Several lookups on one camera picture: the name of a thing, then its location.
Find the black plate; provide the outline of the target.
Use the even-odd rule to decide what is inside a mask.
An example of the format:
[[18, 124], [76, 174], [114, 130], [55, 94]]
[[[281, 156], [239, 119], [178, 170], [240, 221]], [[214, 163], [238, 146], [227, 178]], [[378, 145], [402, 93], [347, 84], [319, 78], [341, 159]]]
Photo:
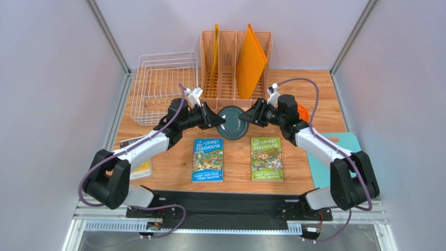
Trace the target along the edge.
[[244, 110], [237, 106], [222, 108], [218, 115], [226, 122], [217, 126], [217, 132], [227, 140], [238, 140], [244, 137], [249, 129], [249, 124], [239, 119], [243, 113]]

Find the orange plate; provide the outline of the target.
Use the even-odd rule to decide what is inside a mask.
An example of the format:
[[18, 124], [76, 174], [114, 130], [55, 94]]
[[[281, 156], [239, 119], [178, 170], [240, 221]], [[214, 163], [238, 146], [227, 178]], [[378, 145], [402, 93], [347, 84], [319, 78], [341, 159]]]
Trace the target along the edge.
[[305, 122], [309, 122], [310, 115], [309, 115], [307, 109], [303, 105], [298, 104], [297, 111], [299, 113], [299, 118], [301, 120], [303, 120]]

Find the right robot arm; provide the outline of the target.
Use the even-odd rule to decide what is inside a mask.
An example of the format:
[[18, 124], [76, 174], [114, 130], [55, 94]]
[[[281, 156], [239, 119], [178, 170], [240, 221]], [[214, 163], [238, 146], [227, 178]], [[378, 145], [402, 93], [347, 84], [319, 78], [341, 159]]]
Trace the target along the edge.
[[259, 98], [239, 119], [256, 126], [278, 126], [284, 139], [319, 159], [330, 171], [330, 185], [299, 196], [298, 213], [312, 218], [322, 209], [357, 208], [371, 211], [372, 199], [380, 194], [370, 157], [364, 151], [342, 148], [318, 133], [300, 118], [292, 95], [281, 95], [278, 106]]

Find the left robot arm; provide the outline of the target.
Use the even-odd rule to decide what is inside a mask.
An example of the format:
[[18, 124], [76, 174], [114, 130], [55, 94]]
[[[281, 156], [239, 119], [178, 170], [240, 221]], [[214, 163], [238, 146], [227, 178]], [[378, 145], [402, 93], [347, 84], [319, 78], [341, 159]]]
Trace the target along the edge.
[[148, 208], [155, 195], [152, 190], [130, 184], [130, 174], [145, 161], [171, 149], [182, 138], [183, 131], [217, 127], [225, 119], [214, 113], [207, 103], [190, 108], [185, 99], [173, 99], [167, 114], [146, 136], [133, 144], [110, 152], [98, 151], [89, 171], [82, 178], [79, 199], [90, 207], [121, 205]]

